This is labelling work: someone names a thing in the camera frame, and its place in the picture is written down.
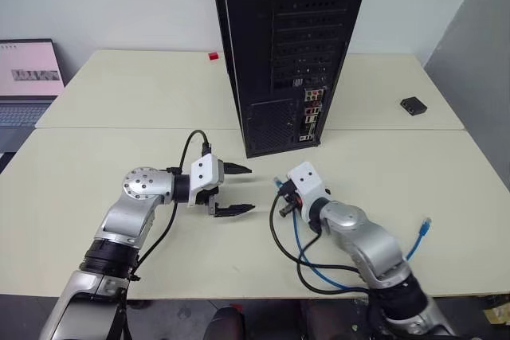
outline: small black box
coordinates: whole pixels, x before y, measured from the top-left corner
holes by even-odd
[[[425,113],[427,110],[427,106],[416,97],[410,97],[409,99],[404,99],[400,103],[404,109],[408,111],[410,115],[420,115]]]

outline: ventilation grille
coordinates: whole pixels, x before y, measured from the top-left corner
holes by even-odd
[[[271,151],[286,148],[294,140],[295,118],[292,100],[251,105],[248,118],[251,150]]]
[[[347,0],[273,3],[273,88],[329,87],[344,47]]]

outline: pc case rear panel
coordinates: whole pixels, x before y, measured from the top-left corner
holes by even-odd
[[[361,0],[216,0],[248,157],[320,143]]]

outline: blue cable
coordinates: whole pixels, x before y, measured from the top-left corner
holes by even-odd
[[[409,253],[406,256],[407,260],[411,259],[411,257],[413,257],[414,253],[418,249],[418,246],[422,242],[422,238],[427,234],[427,232],[430,229],[430,223],[432,223],[432,219],[430,219],[430,218],[426,218],[423,221],[422,227],[420,227],[420,231],[418,233],[418,238],[416,239],[416,241],[414,242],[413,247],[411,248],[411,250],[409,251]]]
[[[303,251],[303,248],[301,247],[301,242],[300,242],[300,237],[297,233],[297,219],[296,219],[296,210],[294,210],[294,212],[292,213],[292,220],[294,222],[294,237],[296,238],[296,243],[297,243],[297,247],[298,249],[300,250],[300,253]],[[309,262],[310,261],[308,260],[308,258],[306,257],[305,254],[303,254],[303,259],[305,262]],[[316,268],[314,267],[310,267],[312,269],[312,271],[315,272],[315,274],[317,276],[319,276],[324,282],[326,283],[330,283],[332,286],[335,286],[337,288],[348,288],[348,286],[344,286],[343,284],[340,284],[340,283],[337,283],[336,281],[334,280],[331,280],[329,279],[326,275],[324,275],[322,272],[320,272],[319,270],[317,270]]]

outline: white table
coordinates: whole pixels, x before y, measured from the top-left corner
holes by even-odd
[[[61,293],[81,262],[123,176],[136,166],[176,166],[187,129],[39,129],[0,174],[0,293]],[[314,164],[333,196],[358,205],[407,251],[424,217],[430,232],[411,261],[431,295],[510,290],[510,193],[465,131],[325,131],[323,145],[245,159],[239,130],[208,130],[213,151],[253,169],[229,176],[220,202],[257,208],[212,218],[179,208],[169,237],[139,270],[133,299],[304,298],[293,263],[268,227],[272,178],[304,160]],[[198,139],[186,163],[199,154]],[[162,232],[171,207],[158,208],[146,244]],[[285,246],[296,251],[292,218],[277,216]],[[310,232],[300,225],[302,240]],[[350,263],[327,238],[311,260]],[[359,283],[346,272],[329,273]],[[314,276],[313,283],[321,286]]]
[[[411,116],[400,101],[429,110]],[[94,53],[37,127],[238,129],[223,54]],[[463,129],[415,57],[347,56],[325,129]]]

